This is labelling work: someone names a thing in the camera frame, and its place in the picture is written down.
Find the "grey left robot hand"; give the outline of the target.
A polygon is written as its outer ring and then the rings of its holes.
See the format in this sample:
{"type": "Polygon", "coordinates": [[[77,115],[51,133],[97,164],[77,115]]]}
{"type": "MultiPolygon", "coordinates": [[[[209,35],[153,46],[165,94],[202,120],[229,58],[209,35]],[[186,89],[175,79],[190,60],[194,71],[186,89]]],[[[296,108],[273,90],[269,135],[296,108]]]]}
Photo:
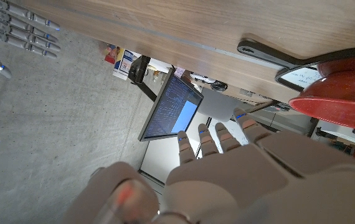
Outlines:
{"type": "Polygon", "coordinates": [[[197,159],[184,131],[180,164],[161,197],[125,162],[97,169],[64,223],[355,223],[355,158],[308,137],[272,133],[242,109],[241,145],[218,123],[198,127],[197,159]]]}

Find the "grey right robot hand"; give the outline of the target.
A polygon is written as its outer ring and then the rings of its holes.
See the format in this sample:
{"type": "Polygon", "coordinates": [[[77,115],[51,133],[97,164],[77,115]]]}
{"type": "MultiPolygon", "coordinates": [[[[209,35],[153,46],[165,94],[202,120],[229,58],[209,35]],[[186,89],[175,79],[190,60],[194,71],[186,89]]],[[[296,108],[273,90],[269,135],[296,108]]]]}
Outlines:
{"type": "Polygon", "coordinates": [[[47,58],[56,58],[59,40],[18,17],[59,31],[60,26],[10,1],[0,0],[0,41],[47,58]]]}

